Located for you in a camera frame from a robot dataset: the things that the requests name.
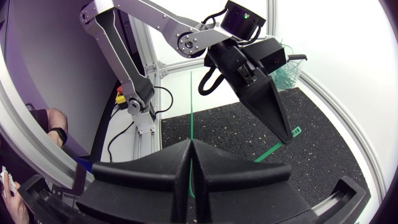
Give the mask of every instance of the green strap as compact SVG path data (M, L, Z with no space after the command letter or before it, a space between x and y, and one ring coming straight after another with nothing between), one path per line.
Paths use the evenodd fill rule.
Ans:
M293 134L293 138L295 138L296 136L298 136L301 133L301 129L300 127L296 127L295 129L293 129L292 134ZM254 162L261 162L263 159L265 159L267 156L269 156L271 153L275 152L278 148L280 148L281 146L283 146L284 143L283 142L279 142L277 143L274 147L270 148L268 151L266 151L263 155L261 155L260 157L258 157Z

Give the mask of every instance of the green line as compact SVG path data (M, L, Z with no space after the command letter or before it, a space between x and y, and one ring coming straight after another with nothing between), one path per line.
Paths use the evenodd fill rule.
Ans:
M193 140L192 71L191 71L191 140Z
M293 137L298 136L300 133L301 133L301 129L298 126L295 129L293 129L293 131L292 131ZM280 148L283 145L284 145L283 142L277 143L274 147L270 148L263 155L258 157L254 162L261 162L263 159L265 159L267 156L271 155L271 153L275 152L278 148Z
M195 195L193 194L193 191L192 191L191 178L192 178L192 160L191 160L191 169L189 171L189 195L191 195L191 197L195 198Z
M269 156L271 153L275 152L278 148L280 148L283 145L284 145L283 142L276 144L274 147L272 147L268 151L266 151L266 153L264 153L263 155L258 157L254 162L261 162L263 159L265 159L267 156Z

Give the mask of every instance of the speckled black mat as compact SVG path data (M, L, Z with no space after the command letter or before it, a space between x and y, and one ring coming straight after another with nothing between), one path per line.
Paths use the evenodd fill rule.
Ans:
M298 88L283 91L280 97L292 129L300 126L302 133L262 162L290 164L292 175L289 181L310 206L327 198L344 175L351 177L368 192L353 154L320 109ZM189 136L189 114L162 121L163 147ZM194 113L193 137L251 161L280 142L241 103ZM194 223L195 202L189 198L187 222ZM369 194L359 207L364 207L368 200ZM350 222L355 221L360 210L351 216Z

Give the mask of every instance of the wristwatch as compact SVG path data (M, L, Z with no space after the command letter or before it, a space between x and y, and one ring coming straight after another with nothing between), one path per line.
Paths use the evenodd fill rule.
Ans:
M62 128L52 128L50 131L56 131L62 140L62 146L67 142L68 136Z

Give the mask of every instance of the purple wall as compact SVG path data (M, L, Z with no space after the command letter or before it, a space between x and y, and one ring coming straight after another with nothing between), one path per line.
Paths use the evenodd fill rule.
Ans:
M91 152L116 77L78 21L89 1L11 1L6 64L22 100L68 116L64 150Z

